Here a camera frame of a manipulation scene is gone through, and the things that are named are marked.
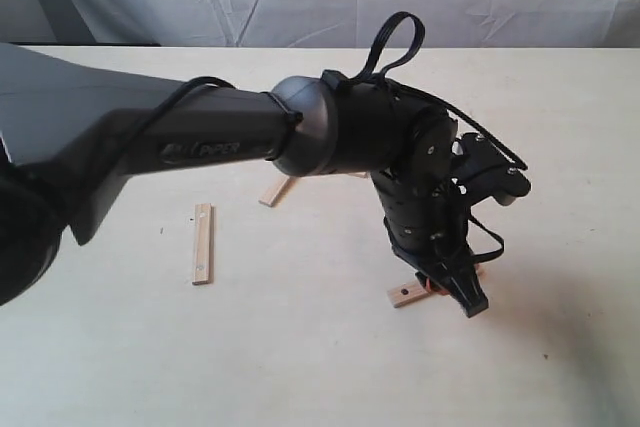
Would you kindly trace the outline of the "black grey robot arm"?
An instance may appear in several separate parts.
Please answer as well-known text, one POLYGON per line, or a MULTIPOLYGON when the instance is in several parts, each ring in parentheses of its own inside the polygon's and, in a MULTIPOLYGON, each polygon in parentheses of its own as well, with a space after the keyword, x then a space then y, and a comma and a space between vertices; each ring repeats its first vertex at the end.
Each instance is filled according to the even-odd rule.
POLYGON ((371 173, 394 253, 468 316, 488 300, 457 187, 457 126, 438 100, 381 75, 294 76, 248 92, 1 48, 1 299, 32 287, 62 233, 89 242, 137 175, 265 159, 295 176, 371 173))

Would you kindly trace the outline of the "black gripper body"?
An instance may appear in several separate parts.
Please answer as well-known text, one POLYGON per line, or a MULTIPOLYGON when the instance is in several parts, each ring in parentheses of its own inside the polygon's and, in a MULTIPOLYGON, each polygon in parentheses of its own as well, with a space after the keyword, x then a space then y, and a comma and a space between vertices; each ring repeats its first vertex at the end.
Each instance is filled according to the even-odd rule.
POLYGON ((416 189, 384 172, 374 174, 374 187, 396 256, 423 277, 453 277, 472 269, 468 220, 450 198, 416 189))

